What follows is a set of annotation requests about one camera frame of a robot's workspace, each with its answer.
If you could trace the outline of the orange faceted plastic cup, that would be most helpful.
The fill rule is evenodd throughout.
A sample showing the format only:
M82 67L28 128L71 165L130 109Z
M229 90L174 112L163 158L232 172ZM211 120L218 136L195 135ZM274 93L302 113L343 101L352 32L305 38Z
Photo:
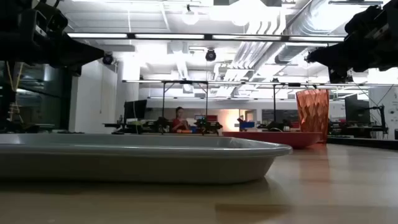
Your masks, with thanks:
M326 143L329 122L329 91L311 89L296 92L301 132L321 133L320 142Z

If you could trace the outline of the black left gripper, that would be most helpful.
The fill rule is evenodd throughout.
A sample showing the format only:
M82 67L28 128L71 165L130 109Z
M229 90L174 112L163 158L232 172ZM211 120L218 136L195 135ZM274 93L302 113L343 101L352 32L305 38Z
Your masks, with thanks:
M59 42L58 59L63 66L83 66L104 56L104 50L72 39L68 34L22 33L18 0L0 0L0 60L43 62Z

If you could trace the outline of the pink plastic plate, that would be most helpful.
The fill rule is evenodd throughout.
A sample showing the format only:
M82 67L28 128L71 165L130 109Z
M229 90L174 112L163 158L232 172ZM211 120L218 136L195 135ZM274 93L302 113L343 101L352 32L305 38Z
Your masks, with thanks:
M277 144L286 144L293 149L303 149L316 144L322 139L317 132L223 132L223 136L250 139Z

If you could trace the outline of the person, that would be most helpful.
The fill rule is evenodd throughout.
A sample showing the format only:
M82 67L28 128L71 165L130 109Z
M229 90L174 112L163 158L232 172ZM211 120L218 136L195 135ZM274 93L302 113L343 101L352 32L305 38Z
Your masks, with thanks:
M176 133L178 130L184 131L189 129L189 125L187 120L183 117L184 109L179 106L175 109L175 118L172 121L172 129L173 133Z

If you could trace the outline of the dark glass cabinet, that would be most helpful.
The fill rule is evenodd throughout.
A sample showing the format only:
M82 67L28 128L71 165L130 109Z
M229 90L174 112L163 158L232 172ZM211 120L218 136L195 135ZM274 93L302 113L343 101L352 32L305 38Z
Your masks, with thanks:
M16 94L20 118L25 124L53 129L69 127L72 76L50 65L23 65Z

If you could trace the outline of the black metal rig frame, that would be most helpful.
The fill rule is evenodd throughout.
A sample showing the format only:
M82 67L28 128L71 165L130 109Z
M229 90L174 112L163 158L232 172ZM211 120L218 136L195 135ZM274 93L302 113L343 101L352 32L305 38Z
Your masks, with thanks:
M205 116L202 120L204 120L204 124L207 124L208 122L208 86L209 83L208 81L195 81L195 80L163 80L161 81L161 83L163 83L163 90L162 90L162 117L164 117L164 109L165 109L165 93L167 92L166 90L166 84L167 83L171 83L172 85L175 83L181 84L181 85L194 85L197 84L199 87L202 87L201 85L206 85L206 89L204 89L203 91L206 94L206 108L205 108ZM171 133L177 133L178 131L178 127L180 126L180 123L178 126L176 126L175 128L171 127L170 128L170 132Z
M277 122L277 114L276 114L276 86L288 86L288 87L308 87L312 86L314 89L317 89L318 85L314 83L295 83L295 82L278 82L276 79L271 81L272 83L272 89L273 89L273 120L272 123L276 124L277 126L279 125Z

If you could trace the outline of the grey plastic tray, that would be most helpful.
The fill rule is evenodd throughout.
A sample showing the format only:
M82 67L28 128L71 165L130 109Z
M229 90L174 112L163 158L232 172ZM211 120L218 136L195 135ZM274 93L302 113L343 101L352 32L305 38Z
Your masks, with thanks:
M237 184L291 152L218 136L0 134L0 180Z

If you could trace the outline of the black computer monitor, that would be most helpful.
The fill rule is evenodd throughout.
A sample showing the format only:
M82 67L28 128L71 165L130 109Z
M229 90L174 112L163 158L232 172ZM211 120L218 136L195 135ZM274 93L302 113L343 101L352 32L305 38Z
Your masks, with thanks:
M144 119L147 100L126 101L124 103L124 119Z
M357 95L347 96L345 98L345 115L347 122L369 123L369 102L359 100Z

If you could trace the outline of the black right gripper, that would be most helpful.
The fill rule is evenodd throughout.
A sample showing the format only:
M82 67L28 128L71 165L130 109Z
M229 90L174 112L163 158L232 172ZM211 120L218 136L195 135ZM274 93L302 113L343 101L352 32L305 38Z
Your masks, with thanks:
M346 23L344 42L309 51L308 63L328 67L330 83L351 83L349 69L386 71L398 67L398 0L369 6Z

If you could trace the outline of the round white pendant lamp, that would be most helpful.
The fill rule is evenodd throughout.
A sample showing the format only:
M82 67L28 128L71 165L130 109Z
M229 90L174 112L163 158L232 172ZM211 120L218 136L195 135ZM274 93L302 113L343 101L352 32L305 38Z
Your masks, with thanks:
M186 5L186 11L182 14L182 21L187 25L194 25L199 21L199 14L193 11L190 4Z

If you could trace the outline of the silver ventilation duct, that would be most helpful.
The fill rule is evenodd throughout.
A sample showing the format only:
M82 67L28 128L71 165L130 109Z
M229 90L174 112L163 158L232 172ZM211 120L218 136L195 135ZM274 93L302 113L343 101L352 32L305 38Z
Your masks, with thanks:
M274 57L276 64L288 64L294 57L306 51L311 45L286 43Z

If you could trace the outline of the long ceiling light bar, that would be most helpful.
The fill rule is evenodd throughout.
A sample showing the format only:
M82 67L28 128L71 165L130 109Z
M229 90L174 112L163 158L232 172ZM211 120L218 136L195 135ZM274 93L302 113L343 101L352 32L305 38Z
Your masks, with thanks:
M177 33L68 33L74 39L123 39L123 40L204 40L244 42L309 42L339 43L344 37L332 35L250 35L250 34L177 34Z

